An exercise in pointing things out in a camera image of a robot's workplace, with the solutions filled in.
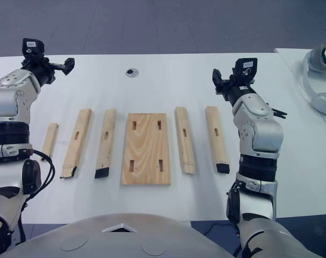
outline wooden strip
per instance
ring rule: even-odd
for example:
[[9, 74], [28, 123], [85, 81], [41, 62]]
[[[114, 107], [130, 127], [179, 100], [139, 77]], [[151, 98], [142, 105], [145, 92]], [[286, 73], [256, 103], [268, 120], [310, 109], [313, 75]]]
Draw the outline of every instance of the wooden strip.
[[129, 114], [122, 184], [171, 184], [166, 114]]
[[216, 106], [207, 106], [206, 116], [215, 169], [219, 173], [228, 174], [230, 172], [229, 159], [226, 154], [224, 134], [218, 108]]
[[95, 178], [109, 175], [115, 135], [116, 109], [108, 109], [103, 119], [100, 148], [96, 163]]
[[90, 117], [91, 109], [82, 109], [79, 111], [71, 141], [65, 156], [64, 164], [62, 166], [60, 178], [74, 176], [76, 168], [79, 165], [79, 159], [81, 157], [84, 141], [87, 135]]
[[189, 129], [187, 109], [176, 107], [176, 129], [179, 138], [180, 162], [182, 171], [186, 174], [195, 174], [194, 151], [192, 135]]
[[50, 123], [48, 125], [46, 138], [44, 141], [44, 145], [42, 147], [42, 152], [45, 153], [48, 157], [51, 157], [53, 146], [56, 140], [56, 132], [58, 130], [58, 124], [57, 123]]

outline floor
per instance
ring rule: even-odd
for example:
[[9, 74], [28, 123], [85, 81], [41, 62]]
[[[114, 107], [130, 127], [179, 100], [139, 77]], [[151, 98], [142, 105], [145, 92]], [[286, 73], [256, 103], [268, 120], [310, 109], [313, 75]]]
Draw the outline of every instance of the floor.
[[[46, 54], [272, 52], [326, 45], [326, 0], [0, 0], [0, 56], [21, 55], [22, 38]], [[326, 257], [326, 215], [278, 220]], [[226, 221], [192, 221], [229, 252]], [[27, 238], [61, 225], [24, 225]], [[13, 244], [18, 241], [18, 230]]]

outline round hole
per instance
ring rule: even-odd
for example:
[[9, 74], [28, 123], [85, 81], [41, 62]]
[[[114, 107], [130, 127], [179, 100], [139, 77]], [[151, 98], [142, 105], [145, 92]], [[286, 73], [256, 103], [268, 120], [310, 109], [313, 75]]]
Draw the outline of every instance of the round hole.
[[139, 71], [135, 68], [130, 68], [126, 71], [126, 76], [129, 78], [134, 78], [139, 75]]

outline rectangular slot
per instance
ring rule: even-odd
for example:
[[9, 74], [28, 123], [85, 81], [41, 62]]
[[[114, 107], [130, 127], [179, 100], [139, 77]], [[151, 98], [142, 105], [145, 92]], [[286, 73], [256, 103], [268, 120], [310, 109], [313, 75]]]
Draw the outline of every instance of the rectangular slot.
[[163, 160], [158, 160], [159, 171], [163, 172]]
[[130, 172], [134, 172], [134, 160], [130, 160]]
[[75, 134], [75, 140], [78, 139], [78, 136], [79, 136], [79, 131], [77, 131], [76, 134]]

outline wood grain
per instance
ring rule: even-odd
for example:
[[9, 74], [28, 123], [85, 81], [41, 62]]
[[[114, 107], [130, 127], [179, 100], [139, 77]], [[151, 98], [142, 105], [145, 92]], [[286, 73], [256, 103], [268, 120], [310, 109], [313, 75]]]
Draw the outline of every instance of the wood grain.
[[103, 119], [100, 148], [98, 149], [95, 178], [109, 175], [115, 135], [115, 122], [116, 109], [106, 110]]
[[195, 174], [192, 134], [190, 133], [188, 114], [185, 107], [176, 107], [175, 120], [179, 140], [180, 163], [182, 171], [186, 174]]
[[122, 184], [171, 184], [165, 113], [130, 113]]
[[46, 138], [44, 141], [44, 145], [42, 146], [42, 152], [45, 153], [48, 157], [51, 157], [53, 146], [56, 140], [56, 133], [58, 131], [57, 123], [50, 123], [48, 125]]
[[91, 109], [79, 111], [75, 128], [67, 149], [60, 178], [73, 177], [83, 150], [91, 117]]
[[218, 108], [216, 106], [207, 106], [206, 116], [215, 170], [219, 173], [228, 174], [230, 172], [229, 159], [226, 154], [223, 128]]

